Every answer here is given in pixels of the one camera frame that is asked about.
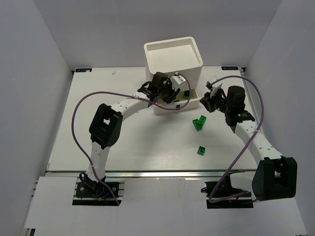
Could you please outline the white bottom drawer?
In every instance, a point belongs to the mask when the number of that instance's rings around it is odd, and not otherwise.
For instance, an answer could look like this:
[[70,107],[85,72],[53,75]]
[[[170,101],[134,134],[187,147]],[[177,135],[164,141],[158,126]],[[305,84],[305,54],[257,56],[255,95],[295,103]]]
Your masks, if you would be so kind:
[[165,103],[162,99],[159,99],[157,101],[157,104],[160,105],[162,108],[154,106],[153,112],[155,115],[162,115],[167,113],[173,113],[173,112],[181,112],[186,110],[195,109],[199,106],[199,100],[200,96],[196,92],[195,89],[192,89],[190,91],[190,100],[189,103],[184,107],[178,110],[178,108],[184,106],[188,99],[184,99],[184,91],[180,92],[175,100],[179,100],[178,102],[172,101],[170,104]]

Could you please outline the green long lego brick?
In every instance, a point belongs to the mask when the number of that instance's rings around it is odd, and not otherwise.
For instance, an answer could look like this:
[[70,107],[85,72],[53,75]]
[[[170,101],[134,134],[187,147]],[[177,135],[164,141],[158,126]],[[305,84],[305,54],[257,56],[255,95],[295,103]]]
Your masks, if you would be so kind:
[[203,126],[205,124],[205,121],[206,121],[206,117],[201,115],[199,120],[198,120],[198,123],[200,126]]

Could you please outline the white three-drawer storage box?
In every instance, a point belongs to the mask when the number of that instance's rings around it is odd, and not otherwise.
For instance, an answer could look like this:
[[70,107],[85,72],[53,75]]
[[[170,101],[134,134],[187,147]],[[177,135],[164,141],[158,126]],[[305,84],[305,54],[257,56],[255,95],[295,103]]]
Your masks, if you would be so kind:
[[203,60],[193,37],[148,42],[144,44],[144,52],[147,81],[150,81],[156,72],[162,72],[169,78],[179,72],[189,82],[188,90],[196,90]]

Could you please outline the green square lego brick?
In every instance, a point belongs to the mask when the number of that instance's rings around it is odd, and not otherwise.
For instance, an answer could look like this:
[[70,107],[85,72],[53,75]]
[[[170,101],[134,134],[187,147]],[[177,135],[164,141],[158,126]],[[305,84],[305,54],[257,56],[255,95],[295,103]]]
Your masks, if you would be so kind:
[[206,150],[205,147],[199,146],[197,153],[199,155],[204,155],[205,150]]

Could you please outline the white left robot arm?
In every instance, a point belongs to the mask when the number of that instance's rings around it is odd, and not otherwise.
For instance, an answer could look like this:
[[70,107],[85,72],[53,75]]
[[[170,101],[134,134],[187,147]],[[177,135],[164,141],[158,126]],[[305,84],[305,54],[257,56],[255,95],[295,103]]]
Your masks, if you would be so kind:
[[109,150],[119,139],[123,121],[156,104],[159,99],[170,104],[185,84],[186,79],[179,74],[169,78],[166,74],[157,72],[151,81],[145,82],[137,90],[135,95],[113,105],[99,105],[89,127],[92,164],[89,165],[86,175],[96,182],[104,179]]

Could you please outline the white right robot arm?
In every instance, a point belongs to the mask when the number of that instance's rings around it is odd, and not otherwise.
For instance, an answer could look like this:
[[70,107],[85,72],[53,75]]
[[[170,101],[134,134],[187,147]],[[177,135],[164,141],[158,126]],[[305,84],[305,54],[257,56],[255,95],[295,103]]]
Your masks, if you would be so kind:
[[230,171],[219,184],[231,193],[238,189],[251,192],[259,201],[293,198],[296,194],[297,162],[277,151],[264,134],[258,131],[255,118],[245,109],[245,90],[230,86],[227,95],[221,88],[211,89],[201,98],[201,104],[208,112],[220,111],[226,124],[245,144],[254,158],[257,168],[254,172]]

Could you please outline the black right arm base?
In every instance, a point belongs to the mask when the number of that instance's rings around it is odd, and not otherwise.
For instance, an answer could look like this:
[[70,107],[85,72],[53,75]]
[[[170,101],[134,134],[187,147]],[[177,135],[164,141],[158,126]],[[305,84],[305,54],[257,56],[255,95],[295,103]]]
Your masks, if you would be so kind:
[[[210,203],[209,197],[217,183],[215,181],[205,182],[205,186],[201,188],[200,192],[206,195],[207,209],[242,209],[242,208],[253,208],[252,195],[251,193],[244,194],[242,196],[229,198],[224,201],[217,203]],[[214,193],[212,200],[221,199],[231,195],[239,194],[242,190],[235,189],[230,184],[221,183],[216,192]]]

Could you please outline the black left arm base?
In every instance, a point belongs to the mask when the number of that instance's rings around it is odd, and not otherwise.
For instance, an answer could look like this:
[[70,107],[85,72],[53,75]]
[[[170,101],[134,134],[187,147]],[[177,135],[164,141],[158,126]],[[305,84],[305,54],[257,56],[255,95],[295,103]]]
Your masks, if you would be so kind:
[[75,185],[73,206],[118,207],[124,194],[122,182],[106,182],[110,190],[98,181],[91,180],[86,173],[79,174]]

